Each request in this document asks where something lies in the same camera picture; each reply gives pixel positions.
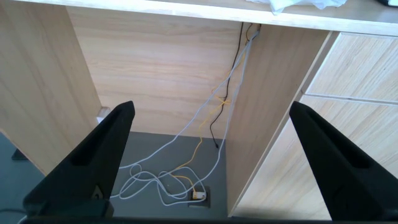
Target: cabinet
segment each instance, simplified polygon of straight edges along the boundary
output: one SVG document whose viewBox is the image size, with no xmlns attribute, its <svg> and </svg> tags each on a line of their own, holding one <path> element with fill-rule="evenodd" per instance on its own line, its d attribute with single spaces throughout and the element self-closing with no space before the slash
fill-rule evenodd
<svg viewBox="0 0 398 224">
<path fill-rule="evenodd" d="M 303 96 L 313 108 L 398 177 L 398 106 Z M 251 182 L 236 215 L 330 219 L 310 165 L 289 119 Z"/>
<path fill-rule="evenodd" d="M 297 100 L 398 177 L 397 39 L 341 33 L 332 42 L 319 53 L 324 57 L 314 62 Z M 291 120 L 275 135 L 234 215 L 330 219 Z"/>
</svg>

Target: desk drawer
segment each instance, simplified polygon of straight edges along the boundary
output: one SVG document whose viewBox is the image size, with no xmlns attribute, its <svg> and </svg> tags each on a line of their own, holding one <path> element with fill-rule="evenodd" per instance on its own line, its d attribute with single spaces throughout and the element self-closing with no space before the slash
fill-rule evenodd
<svg viewBox="0 0 398 224">
<path fill-rule="evenodd" d="M 341 33 L 306 93 L 398 102 L 398 39 Z"/>
</svg>

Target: desk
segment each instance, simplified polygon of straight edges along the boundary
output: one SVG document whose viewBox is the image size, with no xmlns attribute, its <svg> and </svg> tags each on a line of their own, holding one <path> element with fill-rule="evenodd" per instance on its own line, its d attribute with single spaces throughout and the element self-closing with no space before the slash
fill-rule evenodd
<svg viewBox="0 0 398 224">
<path fill-rule="evenodd" d="M 250 34 L 262 26 L 228 130 L 230 216 L 330 218 L 289 123 L 294 100 L 398 174 L 397 9 L 348 0 L 274 16 L 244 0 L 32 0 L 0 10 L 0 127 L 44 174 L 96 126 L 102 107 L 133 100 L 132 130 L 177 134 L 230 70 L 240 22 L 254 23 Z M 198 136 L 218 104 L 183 135 Z M 217 138 L 226 119 L 214 125 Z"/>
</svg>

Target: cable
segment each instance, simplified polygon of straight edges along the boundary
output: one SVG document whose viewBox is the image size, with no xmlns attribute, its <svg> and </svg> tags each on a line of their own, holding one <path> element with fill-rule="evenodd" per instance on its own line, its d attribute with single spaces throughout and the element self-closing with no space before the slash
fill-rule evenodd
<svg viewBox="0 0 398 224">
<path fill-rule="evenodd" d="M 232 63 L 232 68 L 233 68 L 234 65 L 235 65 L 236 57 L 238 56 L 239 49 L 241 48 L 242 31 L 243 31 L 243 22 L 242 22 L 242 24 L 241 24 L 241 31 L 239 32 L 238 49 L 237 49 L 236 54 L 235 54 L 234 62 Z M 225 96 L 224 96 L 224 101 L 226 101 L 226 99 L 227 99 L 227 97 L 228 97 L 228 88 L 229 88 L 229 81 L 230 81 L 230 80 L 231 80 L 231 79 L 228 78 L 228 82 L 226 83 L 226 93 L 225 93 Z M 210 133 L 211 133 L 211 137 L 213 138 L 213 142 L 214 142 L 214 144 L 215 144 L 215 146 L 216 146 L 217 149 L 218 149 L 218 144 L 217 144 L 217 142 L 216 142 L 216 139 L 214 138 L 213 130 L 212 130 L 211 128 L 212 128 L 213 124 L 217 121 L 217 119 L 220 117 L 220 115 L 223 113 L 223 110 L 224 110 L 224 105 L 221 107 L 221 111 L 218 113 L 218 115 L 216 116 L 216 118 L 215 118 L 215 119 L 213 120 L 213 122 L 211 122 L 211 124 L 210 124 Z"/>
<path fill-rule="evenodd" d="M 250 26 L 246 30 L 246 42 L 249 41 L 248 32 L 249 32 L 249 29 L 250 29 L 251 26 L 253 26 L 253 23 L 250 23 Z"/>
<path fill-rule="evenodd" d="M 238 61 L 240 61 L 240 59 L 242 58 L 243 52 L 244 52 L 244 50 L 243 50 L 243 51 L 241 52 L 241 54 L 239 55 Z M 119 169 L 125 169 L 125 168 L 131 167 L 131 166 L 133 166 L 133 165 L 135 165 L 135 164 L 138 164 L 138 163 L 140 163 L 140 162 L 144 162 L 144 161 L 148 160 L 149 158 L 151 158 L 152 156 L 154 156 L 155 154 L 157 154 L 160 150 L 164 149 L 164 148 L 165 148 L 166 146 L 168 146 L 169 144 L 172 144 L 172 143 L 181 135 L 181 133 L 183 133 L 183 132 L 191 125 L 191 123 L 193 122 L 193 120 L 195 120 L 195 118 L 198 116 L 198 113 L 201 111 L 201 109 L 202 109 L 204 106 L 206 106 L 206 105 L 208 104 L 208 102 L 214 97 L 215 93 L 220 89 L 220 87 L 231 77 L 231 75 L 232 75 L 232 73 L 234 72 L 234 69 L 236 68 L 236 66 L 237 66 L 237 65 L 235 65 L 235 66 L 233 67 L 233 69 L 232 69 L 231 72 L 229 73 L 229 76 L 226 77 L 226 79 L 225 79 L 222 83 L 220 83 L 220 84 L 218 85 L 218 87 L 216 88 L 215 92 L 212 93 L 212 94 L 210 95 L 210 97 L 204 102 L 204 104 L 202 104 L 202 105 L 199 107 L 199 109 L 197 110 L 197 112 L 195 113 L 195 115 L 193 115 L 193 118 L 188 122 L 188 124 L 187 124 L 187 125 L 186 125 L 186 126 L 185 126 L 185 127 L 184 127 L 184 128 L 171 140 L 171 141 L 169 141 L 168 143 L 164 144 L 162 147 L 158 148 L 158 150 L 156 150 L 155 152 L 153 152 L 151 155 L 147 156 L 146 158 L 141 159 L 141 160 L 139 160 L 139 161 L 137 161 L 137 162 L 135 162 L 135 163 L 132 163 L 132 164 L 129 164 L 129 165 L 126 165 L 126 166 L 121 166 L 121 167 L 119 167 Z"/>
<path fill-rule="evenodd" d="M 240 61 L 240 60 L 242 59 L 243 54 L 246 54 L 246 55 L 249 54 L 249 50 L 250 50 L 250 48 L 251 48 L 252 40 L 253 40 L 253 38 L 255 38 L 255 36 L 258 35 L 258 33 L 259 33 L 259 32 L 257 31 L 257 32 L 251 37 L 251 39 L 250 39 L 249 42 L 246 44 L 246 46 L 245 46 L 245 48 L 243 49 L 243 51 L 239 54 L 238 61 Z M 238 91 L 239 91 L 239 89 L 240 89 L 240 86 L 242 85 L 243 78 L 244 78 L 244 73 L 245 73 L 245 69 L 246 69 L 247 60 L 248 60 L 248 57 L 245 57 L 245 58 L 244 58 L 244 64 L 243 64 L 243 72 L 242 72 L 241 82 L 239 83 L 238 87 L 237 87 L 237 88 L 235 89 L 235 91 L 234 91 L 234 95 L 233 95 L 233 98 L 232 98 L 231 105 L 234 105 L 234 101 L 236 100 L 236 96 L 237 96 L 237 94 L 238 94 Z M 234 64 L 234 66 L 233 66 L 233 68 L 231 69 L 231 72 L 229 73 L 229 76 L 227 77 L 227 79 L 229 79 L 229 78 L 231 77 L 231 75 L 232 75 L 232 73 L 234 72 L 234 69 L 237 67 L 237 65 L 238 65 L 237 63 Z M 160 147 L 158 150 L 156 150 L 156 151 L 155 151 L 154 153 L 152 153 L 150 156 L 148 156 L 148 157 L 146 157 L 146 158 L 144 158 L 144 159 L 141 159 L 141 160 L 139 160 L 138 162 L 135 162 L 135 163 L 132 163 L 132 164 L 129 164 L 129 165 L 120 167 L 120 169 L 125 169 L 125 168 L 130 167 L 130 176 L 131 176 L 131 177 L 124 183 L 124 185 L 122 186 L 122 188 L 121 188 L 121 190 L 119 191 L 119 193 L 118 193 L 117 195 L 113 195 L 112 197 L 119 197 L 120 199 L 124 199 L 124 200 L 129 199 L 129 198 L 132 198 L 132 197 L 134 197 L 135 195 L 139 194 L 141 191 L 143 191 L 150 183 L 152 183 L 152 182 L 157 182 L 158 194 L 159 194 L 159 197 L 160 197 L 161 202 L 162 202 L 165 206 L 175 205 L 175 204 L 179 204 L 179 203 L 202 202 L 202 201 L 205 199 L 205 198 L 203 198 L 203 199 L 201 199 L 201 200 L 195 200 L 195 201 L 189 201 L 189 200 L 188 200 L 188 201 L 178 201 L 178 202 L 173 202 L 173 203 L 165 203 L 165 202 L 163 201 L 163 198 L 162 198 L 162 194 L 161 194 L 161 192 L 160 192 L 160 189 L 162 189 L 166 195 L 168 195 L 169 197 L 173 197 L 173 198 L 175 198 L 175 199 L 184 199 L 184 198 L 187 196 L 187 193 L 188 193 L 191 189 L 193 189 L 194 186 L 195 186 L 196 184 L 200 184 L 200 185 L 202 186 L 203 190 L 205 190 L 202 181 L 205 180 L 207 177 L 209 177 L 209 176 L 211 175 L 211 173 L 214 171 L 214 169 L 216 168 L 216 166 L 218 165 L 218 163 L 219 163 L 219 161 L 220 161 L 220 157 L 221 157 L 221 150 L 218 151 L 217 161 L 216 161 L 216 163 L 214 164 L 213 168 L 212 168 L 212 169 L 209 171 L 209 173 L 208 173 L 204 178 L 202 178 L 202 179 L 199 179 L 199 177 L 196 175 L 196 173 L 195 173 L 191 168 L 186 167 L 186 166 L 179 167 L 179 168 L 173 169 L 173 170 L 168 171 L 168 172 L 162 171 L 162 172 L 160 172 L 160 173 L 158 174 L 158 176 L 156 176 L 156 175 L 154 175 L 154 174 L 152 174 L 152 173 L 150 173 L 150 172 L 148 172 L 148 171 L 142 171 L 142 167 L 141 167 L 141 165 L 138 164 L 138 163 L 140 163 L 140 162 L 142 162 L 142 161 L 146 161 L 147 159 L 150 159 L 153 155 L 155 155 L 157 152 L 159 152 L 160 150 L 162 150 L 164 147 L 166 147 L 166 146 L 168 146 L 169 144 L 173 143 L 173 142 L 176 140 L 176 138 L 179 137 L 179 135 L 180 135 L 185 129 L 188 128 L 188 126 L 189 126 L 189 125 L 192 123 L 192 121 L 196 118 L 196 116 L 197 116 L 197 114 L 200 112 L 200 110 L 210 101 L 210 99 L 212 99 L 212 98 L 214 97 L 215 93 L 220 89 L 220 86 L 223 85 L 227 79 L 225 79 L 222 83 L 219 84 L 219 86 L 217 87 L 216 91 L 215 91 L 214 93 L 212 93 L 211 96 L 206 100 L 206 102 L 205 102 L 203 105 L 201 105 L 201 106 L 199 107 L 198 111 L 195 113 L 195 115 L 194 115 L 194 117 L 191 119 L 191 121 L 188 122 L 188 124 L 187 124 L 187 125 L 186 125 L 186 126 L 185 126 L 185 127 L 184 127 L 184 128 L 171 140 L 171 141 L 169 141 L 168 143 L 164 144 L 162 147 Z M 226 123 L 226 129 L 225 129 L 225 133 L 224 133 L 223 140 L 222 140 L 222 142 L 221 142 L 221 149 L 222 149 L 222 147 L 223 147 L 223 145 L 224 145 L 225 138 L 226 138 L 226 135 L 227 135 L 227 132 L 228 132 L 229 121 L 231 120 L 231 117 L 232 117 L 232 108 L 233 108 L 233 106 L 231 106 L 231 107 L 229 108 L 228 119 L 227 119 L 227 123 Z M 136 174 L 133 175 L 133 174 L 132 174 L 132 168 L 135 167 L 135 166 L 139 166 L 139 167 L 140 167 L 140 172 L 138 172 L 138 173 L 136 173 Z M 189 189 L 187 189 L 187 188 L 184 186 L 184 184 L 183 184 L 180 180 L 178 180 L 176 177 L 174 177 L 174 176 L 172 175 L 173 172 L 176 172 L 176 171 L 182 170 L 182 169 L 188 169 L 188 170 L 191 171 L 191 172 L 193 173 L 193 175 L 198 179 L 198 181 L 196 181 Z M 152 178 L 150 178 L 150 179 L 140 179 L 140 175 L 141 175 L 141 174 L 150 175 L 150 176 L 152 176 Z M 175 180 L 177 180 L 177 181 L 181 184 L 181 186 L 184 188 L 184 191 L 183 191 L 183 192 L 180 192 L 180 193 L 177 193 L 177 194 L 171 194 L 171 193 L 169 193 L 169 192 L 165 189 L 163 183 L 160 181 L 161 178 L 166 177 L 166 176 L 170 176 L 170 177 L 174 178 Z M 139 189 L 137 192 L 133 193 L 132 195 L 127 196 L 127 197 L 122 196 L 122 194 L 123 194 L 133 183 L 135 183 L 136 181 L 147 182 L 147 183 L 146 183 L 145 186 L 143 186 L 141 189 Z"/>
<path fill-rule="evenodd" d="M 22 217 L 18 222 L 17 222 L 17 224 L 20 224 L 22 221 L 24 221 L 25 219 L 27 218 L 27 216 L 25 215 L 24 217 Z"/>
<path fill-rule="evenodd" d="M 14 212 L 14 213 L 20 213 L 20 214 L 26 214 L 25 211 L 23 211 L 22 209 L 18 209 L 18 208 L 3 208 L 0 209 L 0 213 L 2 212 Z"/>
</svg>

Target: wooden panel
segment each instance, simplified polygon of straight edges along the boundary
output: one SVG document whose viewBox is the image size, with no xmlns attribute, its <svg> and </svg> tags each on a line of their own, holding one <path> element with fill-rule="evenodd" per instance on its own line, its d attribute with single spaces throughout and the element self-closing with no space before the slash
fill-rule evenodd
<svg viewBox="0 0 398 224">
<path fill-rule="evenodd" d="M 398 102 L 398 39 L 341 34 L 308 93 Z"/>
<path fill-rule="evenodd" d="M 231 69 L 241 24 L 230 21 L 170 17 L 69 7 L 83 54 L 102 105 L 113 109 L 132 100 L 132 131 L 177 134 Z M 233 76 L 233 92 L 240 72 Z M 224 96 L 225 88 L 219 94 Z M 197 128 L 216 98 L 183 133 Z M 222 138 L 227 113 L 213 130 Z M 202 134 L 210 137 L 208 125 Z"/>
<path fill-rule="evenodd" d="M 64 6 L 1 1 L 0 130 L 48 174 L 101 108 Z"/>
<path fill-rule="evenodd" d="M 324 10 L 314 6 L 291 6 L 278 16 L 273 15 L 267 4 L 245 0 L 22 1 L 398 36 L 396 9 L 383 6 L 375 0 L 349 0 L 341 7 L 327 7 Z"/>
<path fill-rule="evenodd" d="M 398 177 L 398 106 L 304 96 L 302 103 Z M 272 147 L 235 215 L 330 219 L 291 120 Z"/>
<path fill-rule="evenodd" d="M 314 58 L 328 36 L 322 30 L 262 26 L 253 42 L 226 143 L 228 211 L 231 215 L 286 122 Z"/>
</svg>

